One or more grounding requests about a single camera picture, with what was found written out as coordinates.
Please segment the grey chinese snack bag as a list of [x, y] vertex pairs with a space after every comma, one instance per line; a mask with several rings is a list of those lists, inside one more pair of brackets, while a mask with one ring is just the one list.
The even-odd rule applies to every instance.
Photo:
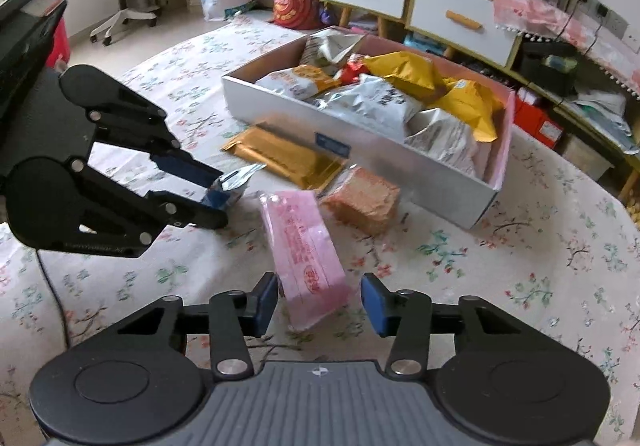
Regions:
[[363, 74], [356, 84], [323, 93], [314, 106], [336, 118], [402, 142], [422, 104], [381, 77]]

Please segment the orange lotus chip bag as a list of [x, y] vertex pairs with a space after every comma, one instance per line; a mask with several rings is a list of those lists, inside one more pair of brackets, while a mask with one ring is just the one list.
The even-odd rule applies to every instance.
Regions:
[[337, 88], [340, 81], [335, 80], [319, 67], [298, 65], [269, 73], [258, 79], [255, 84], [287, 98], [306, 101], [320, 93]]

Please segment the white green-print snack bag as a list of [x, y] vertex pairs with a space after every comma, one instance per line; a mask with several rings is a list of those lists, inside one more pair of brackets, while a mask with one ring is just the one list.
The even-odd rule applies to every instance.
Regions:
[[419, 153], [476, 177], [478, 147], [472, 129], [440, 108], [421, 110], [407, 123], [405, 144]]

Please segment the gold biscuit bar package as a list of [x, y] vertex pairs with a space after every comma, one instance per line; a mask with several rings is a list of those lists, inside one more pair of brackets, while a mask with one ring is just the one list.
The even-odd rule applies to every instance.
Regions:
[[269, 172], [300, 189], [323, 189], [344, 168], [342, 159], [319, 153], [258, 127], [250, 127], [233, 136], [221, 149], [249, 162], [265, 165]]

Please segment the white triangular snack bag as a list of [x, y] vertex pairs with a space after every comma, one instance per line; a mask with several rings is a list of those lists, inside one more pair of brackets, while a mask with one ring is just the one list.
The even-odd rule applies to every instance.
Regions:
[[359, 49], [363, 39], [361, 34], [348, 34], [334, 28], [320, 30], [308, 36], [299, 64], [318, 67], [333, 76]]

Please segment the pink cardboard box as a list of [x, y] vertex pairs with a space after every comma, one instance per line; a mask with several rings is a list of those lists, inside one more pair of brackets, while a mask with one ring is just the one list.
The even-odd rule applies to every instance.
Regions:
[[494, 118], [498, 137], [491, 144], [485, 174], [475, 179], [369, 128], [324, 114], [303, 101], [288, 99], [256, 84], [271, 72], [297, 64], [305, 43], [305, 39], [298, 38], [222, 77], [224, 99], [232, 117], [363, 166], [399, 186], [402, 195], [416, 205], [462, 229], [472, 229], [496, 200], [506, 176], [515, 92], [446, 58], [411, 51], [431, 60], [445, 76], [487, 87], [502, 103]]

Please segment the red snack packet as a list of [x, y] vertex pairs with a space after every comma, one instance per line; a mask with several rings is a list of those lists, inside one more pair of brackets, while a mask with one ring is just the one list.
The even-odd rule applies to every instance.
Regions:
[[354, 53], [347, 58], [346, 63], [337, 70], [334, 79], [342, 86], [349, 84], [359, 84], [362, 75], [369, 75], [369, 68], [364, 62], [364, 56]]

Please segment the red storage box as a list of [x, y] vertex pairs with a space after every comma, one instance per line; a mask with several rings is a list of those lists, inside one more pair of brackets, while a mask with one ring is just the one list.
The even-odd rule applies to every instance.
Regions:
[[518, 128], [551, 149], [560, 142], [564, 132], [542, 108], [523, 101], [519, 96], [515, 99], [514, 122]]

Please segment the wooden cabinet with drawers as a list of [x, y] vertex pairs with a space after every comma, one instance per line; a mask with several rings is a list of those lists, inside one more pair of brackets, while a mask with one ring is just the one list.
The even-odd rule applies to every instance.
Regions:
[[[638, 110], [634, 96], [605, 71], [564, 41], [528, 38], [496, 27], [492, 0], [323, 0], [341, 8], [347, 25], [355, 10], [374, 14], [378, 32], [390, 24], [442, 43], [448, 53], [462, 53], [514, 79], [549, 100], [585, 138], [596, 143], [612, 168], [639, 165], [639, 138], [626, 115]], [[588, 0], [570, 0], [565, 11], [580, 13]], [[608, 95], [622, 114], [608, 116], [596, 99]]]

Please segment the brown cracker pack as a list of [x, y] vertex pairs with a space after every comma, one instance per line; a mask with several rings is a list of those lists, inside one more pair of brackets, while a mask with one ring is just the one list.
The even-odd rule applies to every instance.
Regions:
[[320, 203], [337, 221], [369, 235], [384, 233], [395, 218], [400, 188], [361, 166], [350, 166], [323, 193]]

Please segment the yellow snack bag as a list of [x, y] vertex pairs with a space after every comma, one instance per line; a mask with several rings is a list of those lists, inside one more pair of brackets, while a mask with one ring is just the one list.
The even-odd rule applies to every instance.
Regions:
[[494, 115], [503, 110], [503, 102], [488, 87], [474, 80], [445, 79], [445, 84], [448, 91], [430, 106], [466, 123], [477, 142], [494, 142], [498, 137]]

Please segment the pink cloth on cabinet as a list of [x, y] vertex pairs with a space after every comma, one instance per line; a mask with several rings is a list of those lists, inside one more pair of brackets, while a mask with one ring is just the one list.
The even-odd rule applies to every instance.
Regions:
[[563, 12], [544, 0], [492, 0], [496, 27], [528, 38], [570, 43], [612, 80], [639, 96], [639, 56], [616, 40], [607, 28], [578, 13]]

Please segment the pink wafer package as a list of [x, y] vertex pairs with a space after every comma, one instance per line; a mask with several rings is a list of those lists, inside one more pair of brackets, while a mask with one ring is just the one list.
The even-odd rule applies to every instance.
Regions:
[[352, 287], [313, 192], [262, 194], [259, 204], [291, 326], [307, 330], [344, 307]]

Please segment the yellow waffle sandwich bag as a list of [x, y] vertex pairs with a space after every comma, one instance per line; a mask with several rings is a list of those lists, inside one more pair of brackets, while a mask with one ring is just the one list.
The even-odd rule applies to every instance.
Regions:
[[363, 64], [371, 75], [385, 79], [394, 88], [423, 104], [436, 101], [447, 92], [442, 75], [429, 58], [408, 51], [397, 51], [365, 56]]

